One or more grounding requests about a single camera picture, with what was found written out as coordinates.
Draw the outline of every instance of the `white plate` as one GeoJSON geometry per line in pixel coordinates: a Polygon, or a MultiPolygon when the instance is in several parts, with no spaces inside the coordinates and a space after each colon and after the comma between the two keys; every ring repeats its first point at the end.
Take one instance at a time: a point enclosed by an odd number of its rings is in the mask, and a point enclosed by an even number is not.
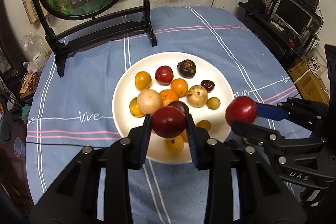
{"type": "MultiPolygon", "coordinates": [[[[197,56],[186,54],[183,52],[162,52],[150,55],[132,65],[120,78],[112,99],[112,114],[115,126],[122,137],[127,137],[129,131],[143,124],[144,117],[136,118],[129,111],[130,101],[139,95],[139,91],[135,87],[134,78],[139,71],[147,71],[152,77],[150,89],[160,92],[170,89],[170,85],[160,85],[155,80],[155,71],[160,66],[170,66],[174,73],[174,79],[182,78],[177,71],[177,64],[185,59],[190,59],[196,64],[196,74],[191,79],[186,79],[189,88],[193,85],[199,85],[202,80],[211,80],[215,83],[215,88],[209,93],[209,98],[218,97],[220,99],[220,107],[217,110],[210,110],[207,106],[196,108],[189,105],[186,97],[180,98],[185,102],[194,122],[201,120],[209,120],[211,122],[211,130],[209,135],[213,138],[225,141],[230,133],[230,126],[225,121],[225,110],[229,103],[234,99],[232,89],[222,73],[209,62],[197,56]]],[[[184,149],[177,155],[171,155],[163,149],[163,138],[152,134],[148,146],[147,158],[165,164],[183,164],[191,162],[189,145],[185,143],[184,149]]]]}

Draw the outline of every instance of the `plastic bag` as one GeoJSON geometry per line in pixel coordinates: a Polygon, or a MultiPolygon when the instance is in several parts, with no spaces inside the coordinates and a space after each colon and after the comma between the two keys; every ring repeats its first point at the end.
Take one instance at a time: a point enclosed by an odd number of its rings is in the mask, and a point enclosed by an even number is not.
{"type": "Polygon", "coordinates": [[[24,51],[28,55],[30,62],[25,62],[23,65],[28,72],[41,72],[47,63],[47,52],[51,49],[46,40],[34,32],[29,32],[22,40],[24,51]]]}

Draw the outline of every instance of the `silver bolt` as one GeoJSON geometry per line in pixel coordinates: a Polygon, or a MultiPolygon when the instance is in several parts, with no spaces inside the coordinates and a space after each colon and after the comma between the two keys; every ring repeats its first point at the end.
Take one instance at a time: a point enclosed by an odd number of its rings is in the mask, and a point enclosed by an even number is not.
{"type": "Polygon", "coordinates": [[[217,140],[214,139],[214,138],[209,138],[207,140],[207,143],[208,143],[208,145],[216,145],[217,144],[217,140]]]}
{"type": "Polygon", "coordinates": [[[280,164],[285,164],[286,163],[286,158],[284,156],[281,156],[279,159],[278,159],[278,162],[280,164]]]}
{"type": "Polygon", "coordinates": [[[255,152],[255,149],[252,146],[246,146],[245,151],[249,154],[253,154],[255,152]]]}
{"type": "Polygon", "coordinates": [[[85,146],[85,147],[82,149],[82,152],[83,152],[84,154],[91,153],[91,152],[92,152],[92,147],[91,147],[91,146],[85,146]]]}
{"type": "Polygon", "coordinates": [[[269,136],[269,138],[270,138],[272,141],[275,141],[275,140],[277,139],[277,136],[274,135],[274,134],[271,134],[271,135],[269,136]]]}
{"type": "Polygon", "coordinates": [[[129,138],[122,138],[122,139],[120,140],[120,143],[121,143],[122,145],[128,145],[128,144],[131,143],[131,140],[130,140],[129,138]]]}

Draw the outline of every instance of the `wooden floor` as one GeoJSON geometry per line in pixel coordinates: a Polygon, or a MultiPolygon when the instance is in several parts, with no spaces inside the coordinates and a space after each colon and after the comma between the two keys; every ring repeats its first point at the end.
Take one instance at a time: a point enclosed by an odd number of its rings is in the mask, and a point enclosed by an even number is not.
{"type": "Polygon", "coordinates": [[[27,181],[26,158],[15,155],[14,142],[19,137],[25,143],[26,132],[27,126],[22,120],[13,122],[11,139],[0,143],[0,182],[25,216],[29,215],[34,203],[27,181]]]}

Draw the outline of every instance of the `computer monitor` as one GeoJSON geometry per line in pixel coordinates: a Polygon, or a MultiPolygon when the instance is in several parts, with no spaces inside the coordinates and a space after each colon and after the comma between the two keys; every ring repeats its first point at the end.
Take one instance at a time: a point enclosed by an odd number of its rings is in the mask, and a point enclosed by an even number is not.
{"type": "Polygon", "coordinates": [[[280,0],[274,14],[297,35],[312,21],[312,16],[292,0],[280,0]]]}

